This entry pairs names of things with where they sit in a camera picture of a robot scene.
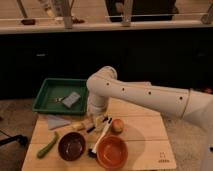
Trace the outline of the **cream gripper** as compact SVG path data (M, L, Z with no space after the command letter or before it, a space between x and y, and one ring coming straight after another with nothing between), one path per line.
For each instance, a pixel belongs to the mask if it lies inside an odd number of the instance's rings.
M107 115L93 116L92 117L93 127L91 128L91 130L95 132L100 132L104 128L107 121L108 121Z

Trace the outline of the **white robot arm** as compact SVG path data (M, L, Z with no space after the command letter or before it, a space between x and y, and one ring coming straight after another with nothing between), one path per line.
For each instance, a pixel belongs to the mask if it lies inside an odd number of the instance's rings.
M200 171L213 171L213 95L192 89L139 85L119 81L117 72L105 66L86 82L88 109L93 115L105 112L109 98L121 99L139 106L181 118L207 132L206 147Z

